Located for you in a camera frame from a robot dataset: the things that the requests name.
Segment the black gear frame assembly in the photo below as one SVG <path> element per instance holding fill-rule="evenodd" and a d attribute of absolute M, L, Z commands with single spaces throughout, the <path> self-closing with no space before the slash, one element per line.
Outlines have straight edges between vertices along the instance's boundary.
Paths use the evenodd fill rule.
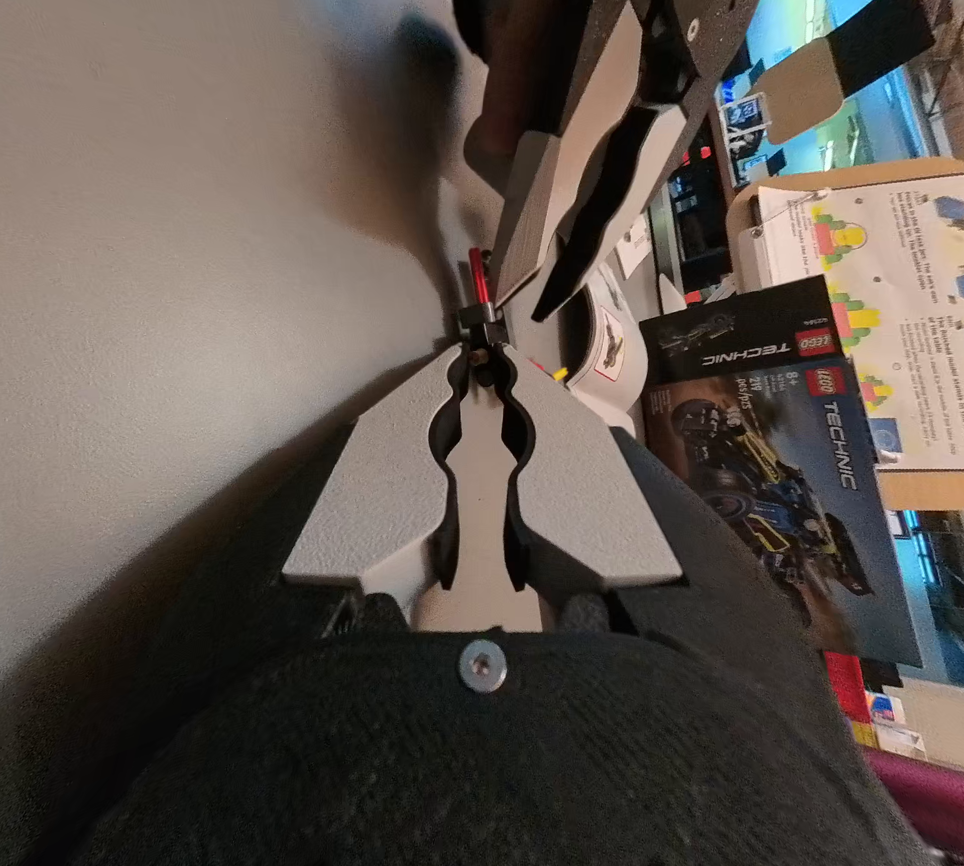
<path fill-rule="evenodd" d="M 496 347 L 509 341 L 508 331 L 500 311 L 494 304 L 488 282 L 488 261 L 491 254 L 479 247 L 471 247 L 467 254 L 470 277 L 468 305 L 457 314 L 457 325 L 464 342 L 469 372 L 484 389 L 495 386 Z"/>

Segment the large red storage bin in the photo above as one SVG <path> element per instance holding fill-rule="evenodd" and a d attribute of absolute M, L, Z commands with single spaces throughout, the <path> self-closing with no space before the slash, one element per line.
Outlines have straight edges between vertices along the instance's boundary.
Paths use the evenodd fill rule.
<path fill-rule="evenodd" d="M 873 724 L 860 659 L 824 651 L 827 678 L 842 713 L 852 722 Z"/>

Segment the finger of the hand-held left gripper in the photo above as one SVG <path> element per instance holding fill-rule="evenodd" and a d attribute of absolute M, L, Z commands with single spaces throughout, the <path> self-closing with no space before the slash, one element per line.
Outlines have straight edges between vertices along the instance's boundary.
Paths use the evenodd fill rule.
<path fill-rule="evenodd" d="M 521 137 L 491 257 L 493 303 L 504 306 L 542 267 L 553 235 L 576 204 L 596 150 L 628 112 L 639 78 L 642 27 L 625 2 L 567 125 Z"/>
<path fill-rule="evenodd" d="M 686 127 L 686 114 L 677 104 L 630 107 L 607 139 L 587 195 L 576 199 L 569 236 L 532 311 L 533 321 L 555 315 L 631 230 L 680 164 L 692 137 Z"/>

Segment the open instruction booklet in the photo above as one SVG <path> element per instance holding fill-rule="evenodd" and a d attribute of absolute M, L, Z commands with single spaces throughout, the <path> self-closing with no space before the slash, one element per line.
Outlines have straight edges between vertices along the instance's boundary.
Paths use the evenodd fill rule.
<path fill-rule="evenodd" d="M 565 388 L 608 426 L 636 433 L 633 409 L 646 384 L 648 354 L 638 321 L 607 263 L 588 279 L 588 344 Z"/>

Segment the hanging cardboard strip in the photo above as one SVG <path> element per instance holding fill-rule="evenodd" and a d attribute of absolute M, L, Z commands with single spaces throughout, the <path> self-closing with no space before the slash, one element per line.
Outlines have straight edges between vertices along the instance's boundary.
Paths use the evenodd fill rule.
<path fill-rule="evenodd" d="M 934 45 L 922 0 L 872 0 L 754 83 L 766 135 L 783 145 L 836 116 L 845 101 Z"/>

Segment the person's left hand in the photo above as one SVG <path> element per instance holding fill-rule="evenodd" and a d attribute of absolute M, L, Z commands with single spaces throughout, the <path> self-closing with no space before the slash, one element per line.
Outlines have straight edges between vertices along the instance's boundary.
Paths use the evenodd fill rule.
<path fill-rule="evenodd" d="M 470 153 L 502 170 L 515 156 L 534 107 L 536 66 L 560 0 L 495 0 L 484 16 L 486 77 L 481 111 L 469 131 Z"/>

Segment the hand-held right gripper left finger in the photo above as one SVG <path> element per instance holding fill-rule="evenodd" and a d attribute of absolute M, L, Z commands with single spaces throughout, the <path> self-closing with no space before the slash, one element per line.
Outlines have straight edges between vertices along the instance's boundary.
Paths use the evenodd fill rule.
<path fill-rule="evenodd" d="M 292 552 L 286 583 L 392 597 L 411 624 L 458 562 L 456 478 L 464 345 L 452 345 L 358 417 Z"/>

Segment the maroon bottle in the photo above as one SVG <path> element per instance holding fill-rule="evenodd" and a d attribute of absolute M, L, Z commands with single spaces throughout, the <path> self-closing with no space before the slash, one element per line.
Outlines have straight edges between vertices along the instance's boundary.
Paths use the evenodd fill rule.
<path fill-rule="evenodd" d="M 922 839 L 962 862 L 963 773 L 890 752 L 861 751 Z"/>

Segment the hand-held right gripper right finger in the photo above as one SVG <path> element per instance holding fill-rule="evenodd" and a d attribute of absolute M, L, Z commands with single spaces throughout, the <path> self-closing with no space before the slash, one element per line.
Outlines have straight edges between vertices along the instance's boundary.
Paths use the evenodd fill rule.
<path fill-rule="evenodd" d="M 611 429 L 512 345 L 498 346 L 500 439 L 512 456 L 503 553 L 553 631 L 580 595 L 685 583 L 680 561 Z"/>

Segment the toy car set box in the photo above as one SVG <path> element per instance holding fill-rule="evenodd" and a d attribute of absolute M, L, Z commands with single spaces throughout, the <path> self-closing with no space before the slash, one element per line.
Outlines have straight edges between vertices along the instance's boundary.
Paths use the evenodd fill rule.
<path fill-rule="evenodd" d="M 824 650 L 921 667 L 857 377 L 822 277 L 640 322 L 646 441 Z"/>

